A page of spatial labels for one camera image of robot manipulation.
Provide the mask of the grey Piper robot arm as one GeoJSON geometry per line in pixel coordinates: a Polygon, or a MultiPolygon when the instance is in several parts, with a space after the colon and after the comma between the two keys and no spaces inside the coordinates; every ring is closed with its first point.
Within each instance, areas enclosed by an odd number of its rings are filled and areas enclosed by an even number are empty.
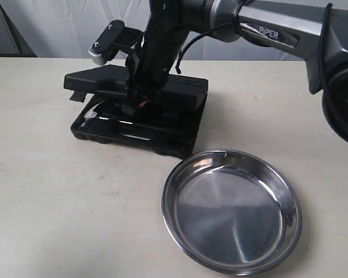
{"type": "Polygon", "coordinates": [[[322,108],[333,130],[348,142],[348,10],[269,1],[151,1],[143,36],[126,62],[133,115],[166,85],[192,45],[189,33],[222,42],[240,38],[272,47],[306,63],[309,90],[322,92],[322,108]]]}

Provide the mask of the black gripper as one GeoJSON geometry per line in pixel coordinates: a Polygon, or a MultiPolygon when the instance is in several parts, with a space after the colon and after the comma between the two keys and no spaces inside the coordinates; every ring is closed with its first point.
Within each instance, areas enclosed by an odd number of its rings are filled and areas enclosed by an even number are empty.
{"type": "Polygon", "coordinates": [[[189,34],[183,25],[183,1],[150,1],[146,30],[128,58],[127,97],[122,111],[133,115],[139,105],[166,85],[169,72],[189,34]]]}

